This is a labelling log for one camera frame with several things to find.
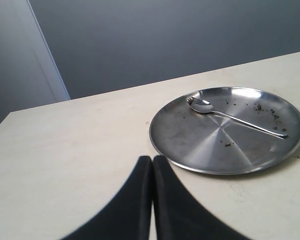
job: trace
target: table surface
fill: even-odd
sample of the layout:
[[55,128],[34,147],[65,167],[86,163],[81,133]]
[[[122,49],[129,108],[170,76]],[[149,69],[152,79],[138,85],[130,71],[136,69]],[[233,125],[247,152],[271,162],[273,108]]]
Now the table surface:
[[[139,156],[157,154],[148,131],[161,107],[220,86],[265,90],[300,111],[300,52],[10,113],[0,124],[0,240],[53,240],[75,230],[116,194]],[[300,149],[246,175],[172,168],[242,234],[300,240]]]

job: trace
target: stainless steel plate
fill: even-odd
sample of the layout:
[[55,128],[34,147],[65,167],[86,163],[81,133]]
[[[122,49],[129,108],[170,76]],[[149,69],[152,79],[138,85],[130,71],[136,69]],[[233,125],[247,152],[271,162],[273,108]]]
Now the stainless steel plate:
[[[211,102],[214,109],[265,128],[288,133],[279,138],[213,113],[200,114],[186,98]],[[154,148],[179,167],[214,175],[235,175],[271,167],[300,145],[300,113],[274,94],[243,87],[208,88],[164,106],[150,125]]]

